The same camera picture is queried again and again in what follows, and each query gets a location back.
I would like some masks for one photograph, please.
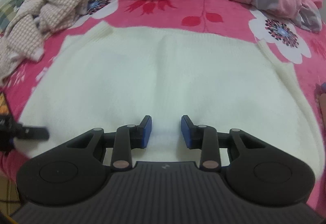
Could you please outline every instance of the pink comforter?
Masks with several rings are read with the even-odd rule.
[[[25,61],[8,80],[4,91],[17,119],[33,89],[55,60],[65,37],[83,34],[101,20],[115,27],[179,28],[253,43],[265,39],[280,61],[294,64],[300,87],[324,130],[318,96],[320,85],[326,81],[326,26],[319,34],[309,33],[288,21],[277,20],[249,5],[230,0],[89,0],[86,16],[73,28],[57,33],[45,42],[45,55],[38,64]],[[7,158],[2,156],[1,161],[0,169],[15,179],[25,158],[13,152]],[[323,185],[324,178],[319,179],[308,202],[320,213],[324,210]]]

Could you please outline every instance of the white flower print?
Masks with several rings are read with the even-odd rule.
[[[301,64],[302,56],[311,57],[308,45],[291,22],[263,14],[256,8],[251,8],[250,12],[256,18],[249,21],[249,28],[257,39],[276,44],[280,53],[292,63]]]
[[[81,26],[90,17],[94,19],[104,18],[118,10],[118,0],[88,0],[87,14],[80,17],[70,28]]]

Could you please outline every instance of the beige towel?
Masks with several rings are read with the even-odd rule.
[[[80,15],[86,14],[87,1],[25,0],[0,39],[1,85],[23,59],[39,61],[44,40],[72,26]]]

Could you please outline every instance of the white wall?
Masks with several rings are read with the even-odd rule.
[[[324,21],[324,23],[326,23],[326,0],[324,0],[323,2],[323,8],[319,10],[320,11],[320,15],[322,16],[322,20]]]

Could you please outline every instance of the white garment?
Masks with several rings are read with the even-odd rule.
[[[112,132],[150,115],[147,149],[133,150],[134,162],[198,161],[181,134],[185,114],[219,132],[240,128],[322,174],[322,137],[293,65],[266,43],[105,22],[68,39],[22,113],[24,124],[48,127],[50,140],[16,146],[33,157],[94,127]]]

